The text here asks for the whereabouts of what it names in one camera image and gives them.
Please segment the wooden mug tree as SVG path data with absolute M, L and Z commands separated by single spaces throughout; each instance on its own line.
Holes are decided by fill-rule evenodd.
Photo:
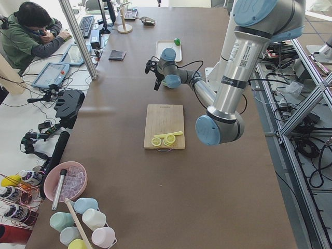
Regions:
M 124 6 L 128 4 L 123 4 L 122 2 L 119 2 L 119 12 L 121 17 L 121 25 L 117 26 L 117 31 L 121 34 L 128 34 L 132 32 L 132 26 L 129 24 L 126 24 L 125 22 L 125 13 L 124 13 Z

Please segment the steel scoop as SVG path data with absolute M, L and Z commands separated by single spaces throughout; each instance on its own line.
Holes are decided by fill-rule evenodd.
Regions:
M 144 17 L 137 17 L 137 16 L 135 16 L 134 19 L 135 20 L 140 20 L 146 26 L 154 26 L 154 25 L 156 25 L 156 22 L 155 22 L 154 19 L 146 17 L 146 16 L 144 16 Z

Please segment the upper lemon slice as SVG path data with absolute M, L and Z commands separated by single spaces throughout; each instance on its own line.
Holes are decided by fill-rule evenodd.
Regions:
M 175 141 L 176 141 L 176 136 L 174 134 L 166 135 L 163 138 L 163 143 L 165 146 L 171 146 L 174 144 Z

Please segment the black framed glass rack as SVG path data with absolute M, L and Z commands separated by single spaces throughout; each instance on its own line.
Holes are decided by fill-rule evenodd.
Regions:
M 135 21 L 136 20 L 136 16 L 137 16 L 138 10 L 137 9 L 127 9 L 124 19 L 126 21 Z

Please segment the cream rabbit tray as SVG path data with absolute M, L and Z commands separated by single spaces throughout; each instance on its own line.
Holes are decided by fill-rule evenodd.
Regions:
M 175 62 L 182 61 L 182 46 L 176 45 L 174 40 L 158 40 L 156 41 L 156 57 L 160 59 L 161 54 L 165 48 L 172 48 L 176 53 Z

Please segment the bamboo cutting board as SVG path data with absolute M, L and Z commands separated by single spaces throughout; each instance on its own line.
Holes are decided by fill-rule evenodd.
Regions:
M 161 145 L 154 146 L 152 139 L 155 135 L 182 132 L 175 135 L 172 145 L 166 146 L 161 138 Z M 145 149 L 185 149 L 184 108 L 174 104 L 148 104 L 144 148 Z

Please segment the lower lemon slice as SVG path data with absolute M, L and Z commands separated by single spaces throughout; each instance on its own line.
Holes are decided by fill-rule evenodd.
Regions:
M 151 144 L 152 144 L 152 146 L 154 146 L 154 147 L 159 147 L 159 146 L 162 144 L 162 140 L 161 140 L 161 138 L 159 138 L 159 137 L 153 137 L 153 138 L 151 139 Z

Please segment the green lime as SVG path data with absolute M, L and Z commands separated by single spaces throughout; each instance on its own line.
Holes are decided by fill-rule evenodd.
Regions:
M 180 40 L 179 38 L 175 38 L 175 39 L 174 39 L 174 44 L 175 44 L 176 46 L 180 46 L 180 45 L 181 45 L 181 40 Z

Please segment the aluminium frame post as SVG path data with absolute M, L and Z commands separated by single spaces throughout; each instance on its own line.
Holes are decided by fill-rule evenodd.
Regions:
M 81 34 L 79 25 L 77 24 L 76 18 L 74 16 L 74 13 L 72 11 L 70 2 L 68 0 L 59 0 L 59 4 L 61 6 L 61 9 L 63 11 L 63 14 L 66 17 L 66 20 L 70 26 L 70 29 L 72 31 L 72 35 L 74 37 L 74 40 L 78 46 L 78 49 L 82 55 L 83 61 L 85 63 L 85 66 L 89 72 L 89 75 L 92 80 L 95 80 L 97 78 L 97 72 L 94 67 L 94 64 L 92 63 L 92 60 L 90 58 L 90 52 L 87 49 L 85 40 L 83 35 Z

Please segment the pink bowl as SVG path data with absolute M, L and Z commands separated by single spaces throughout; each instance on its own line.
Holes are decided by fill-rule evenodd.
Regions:
M 64 177 L 63 186 L 60 193 L 59 202 L 64 202 L 65 198 L 77 199 L 86 189 L 88 177 L 84 166 L 75 161 L 60 163 L 47 175 L 44 183 L 44 193 L 46 198 L 53 201 L 56 193 L 61 170 L 67 170 Z

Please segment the grey folded cloth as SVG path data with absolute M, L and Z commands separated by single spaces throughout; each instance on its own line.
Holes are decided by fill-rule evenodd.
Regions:
M 112 50 L 109 54 L 109 61 L 123 61 L 127 52 L 123 50 Z

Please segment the lower teach pendant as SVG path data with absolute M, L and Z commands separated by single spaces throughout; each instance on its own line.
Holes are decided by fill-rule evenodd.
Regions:
M 69 70 L 70 65 L 67 63 L 47 63 L 32 82 L 32 87 L 41 89 L 49 89 L 50 85 L 60 87 Z

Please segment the lemon slice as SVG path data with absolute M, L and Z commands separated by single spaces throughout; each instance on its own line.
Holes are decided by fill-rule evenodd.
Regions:
M 162 144 L 162 140 L 161 140 L 161 138 L 159 138 L 159 137 L 153 137 L 153 138 L 151 139 L 151 144 L 152 144 L 152 146 L 154 146 L 154 147 L 159 147 L 159 146 Z
M 176 136 L 174 134 L 166 135 L 163 138 L 163 143 L 165 146 L 171 146 L 174 144 L 175 141 L 176 141 Z

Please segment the teach pendant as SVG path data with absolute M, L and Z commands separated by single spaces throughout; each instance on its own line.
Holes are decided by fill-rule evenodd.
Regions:
M 50 85 L 60 87 L 69 70 L 70 65 L 67 63 L 47 63 L 32 82 L 32 87 L 41 89 L 49 89 Z
M 62 58 L 59 61 L 60 63 L 69 64 L 73 67 L 79 67 L 84 64 L 84 59 L 80 53 L 80 50 L 76 44 L 71 44 Z

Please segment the seated person green hoodie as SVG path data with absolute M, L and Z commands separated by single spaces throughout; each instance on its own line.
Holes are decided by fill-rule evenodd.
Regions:
M 35 57 L 47 58 L 72 36 L 62 23 L 34 2 L 24 2 L 8 17 L 2 45 L 8 63 L 22 75 Z

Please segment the upper teach pendant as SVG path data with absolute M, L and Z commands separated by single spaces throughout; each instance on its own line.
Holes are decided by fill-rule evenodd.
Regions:
M 84 64 L 84 59 L 80 53 L 80 50 L 76 44 L 71 44 L 62 58 L 59 61 L 60 63 L 69 64 L 73 67 L 79 67 Z

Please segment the black keyboard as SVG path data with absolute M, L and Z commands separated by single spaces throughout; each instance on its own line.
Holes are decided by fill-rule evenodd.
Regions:
M 88 38 L 91 32 L 91 27 L 94 23 L 94 16 L 84 16 L 79 23 L 79 29 L 84 38 Z

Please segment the pastel cup rack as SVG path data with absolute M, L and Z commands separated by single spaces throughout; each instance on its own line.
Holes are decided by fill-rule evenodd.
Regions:
M 49 225 L 60 233 L 60 242 L 66 248 L 112 248 L 117 243 L 115 231 L 96 199 L 66 199 L 64 203 L 68 211 L 54 213 Z

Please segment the steel muddler rod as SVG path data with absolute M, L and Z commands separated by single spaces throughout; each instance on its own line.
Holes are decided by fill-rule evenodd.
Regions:
M 56 192 L 54 194 L 53 203 L 52 203 L 52 206 L 51 206 L 52 211 L 56 211 L 57 208 L 58 208 L 60 195 L 61 195 L 61 191 L 62 191 L 62 187 L 63 187 L 66 175 L 67 175 L 67 169 L 62 169 L 60 171 L 60 177 L 59 177 L 58 185 L 57 185 Z

